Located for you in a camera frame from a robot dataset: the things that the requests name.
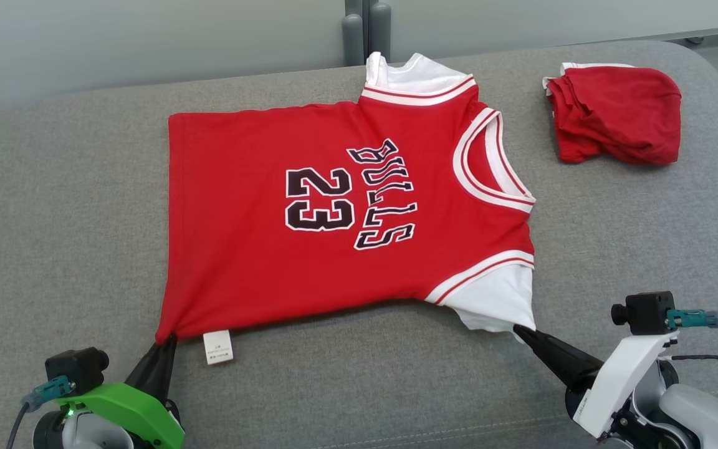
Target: folded garment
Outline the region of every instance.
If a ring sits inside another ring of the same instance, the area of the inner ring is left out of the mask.
[[[609,153],[629,164],[668,165],[681,146],[681,91],[656,69],[565,62],[542,87],[553,104],[558,156]]]

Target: cable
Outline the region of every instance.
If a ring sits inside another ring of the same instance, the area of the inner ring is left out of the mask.
[[[670,355],[670,360],[718,360],[718,355]]]
[[[15,423],[12,424],[11,437],[9,437],[9,440],[7,441],[7,449],[12,449],[12,444],[15,444],[15,435],[18,433],[18,426],[21,425],[21,420],[23,420],[26,409],[28,408],[29,404],[25,403],[21,407],[21,411],[18,412],[18,416],[15,418]]]

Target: red stripe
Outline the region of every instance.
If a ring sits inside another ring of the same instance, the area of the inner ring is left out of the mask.
[[[476,134],[476,132],[477,132],[482,126],[486,126],[487,124],[484,124],[484,122],[486,122],[486,120],[487,120],[488,118],[489,118],[489,116],[484,117],[484,119],[481,120],[481,124],[479,124],[479,125],[475,128],[475,130],[472,131],[472,133],[470,134],[470,136],[473,136],[473,134]],[[508,197],[508,196],[502,195],[501,193],[496,193],[496,191],[488,191],[488,190],[487,190],[487,187],[486,187],[485,185],[479,184],[478,182],[473,182],[473,178],[470,176],[470,175],[471,175],[471,174],[470,174],[470,169],[464,164],[464,154],[465,154],[467,151],[470,150],[470,144],[472,143],[472,141],[473,141],[474,139],[475,139],[475,137],[473,137],[473,138],[471,138],[471,139],[467,139],[467,142],[464,143],[464,149],[462,150],[462,158],[461,158],[462,165],[461,165],[461,168],[462,168],[462,171],[464,171],[464,175],[467,176],[467,180],[470,181],[471,184],[475,185],[475,187],[478,188],[478,190],[483,191],[483,192],[486,193],[487,195],[494,196],[495,198],[499,198],[499,199],[506,200],[506,201],[513,201],[513,202],[516,202],[516,203],[521,203],[521,204],[524,204],[524,205],[533,205],[533,204],[534,204],[533,201],[528,201],[528,200],[521,199],[521,198],[510,198],[510,197]]]
[[[498,120],[498,135],[496,136],[495,141],[498,142],[498,156],[500,157],[500,162],[501,162],[501,164],[504,165],[506,174],[511,178],[511,182],[513,182],[514,185],[516,185],[516,187],[519,189],[521,194],[524,194],[525,196],[527,196],[528,194],[526,193],[525,188],[522,187],[522,185],[519,184],[519,182],[517,182],[516,177],[513,176],[513,174],[511,173],[511,171],[508,168],[508,164],[506,163],[506,160],[504,159],[504,151],[503,151],[504,150],[504,140],[502,139],[502,136],[500,135],[502,127],[504,127],[504,123],[500,119],[500,116],[497,117],[497,120]]]
[[[459,83],[459,85],[454,86],[452,89],[448,90],[447,92],[442,92],[441,94],[431,94],[431,95],[399,94],[396,92],[388,92],[386,90],[381,90],[379,88],[373,88],[370,86],[365,86],[365,90],[370,90],[377,94],[391,95],[394,97],[407,97],[408,99],[435,99],[436,97],[442,97],[443,95],[450,94],[451,92],[453,92],[454,90],[456,90],[458,88],[461,88],[461,86],[467,84],[471,80],[473,80],[473,77],[468,77],[468,79]]]
[[[450,287],[450,289],[448,289],[447,292],[442,293],[442,296],[440,296],[439,299],[437,299],[434,304],[439,304],[439,303],[441,303],[442,300],[445,299],[445,296],[447,296],[448,294],[450,294],[450,292],[452,292],[453,290],[456,290],[456,288],[458,288],[459,286],[461,286],[461,284],[464,284],[465,282],[469,281],[470,278],[474,278],[475,276],[478,276],[479,273],[483,273],[483,272],[487,271],[489,268],[495,267],[495,266],[500,265],[500,264],[504,264],[504,263],[506,263],[506,262],[511,262],[511,261],[521,261],[521,262],[526,262],[526,263],[529,264],[530,266],[533,266],[533,265],[534,265],[533,262],[531,262],[531,261],[526,261],[526,259],[522,259],[522,258],[510,258],[510,259],[505,259],[504,261],[495,262],[495,263],[489,265],[488,267],[484,268],[483,270],[478,270],[478,273],[474,273],[474,274],[472,274],[472,275],[470,275],[470,276],[467,276],[466,278],[462,279],[462,281],[459,282],[459,284],[456,284],[456,285],[454,285],[453,287]]]

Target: white panel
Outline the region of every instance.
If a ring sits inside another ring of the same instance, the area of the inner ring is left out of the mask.
[[[0,0],[0,105],[342,65],[334,0]]]
[[[718,28],[711,0],[381,0],[393,62]]]

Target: basketball jersey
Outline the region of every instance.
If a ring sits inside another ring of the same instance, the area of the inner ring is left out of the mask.
[[[534,328],[534,199],[473,76],[367,62],[357,102],[168,120],[163,343],[413,298]]]

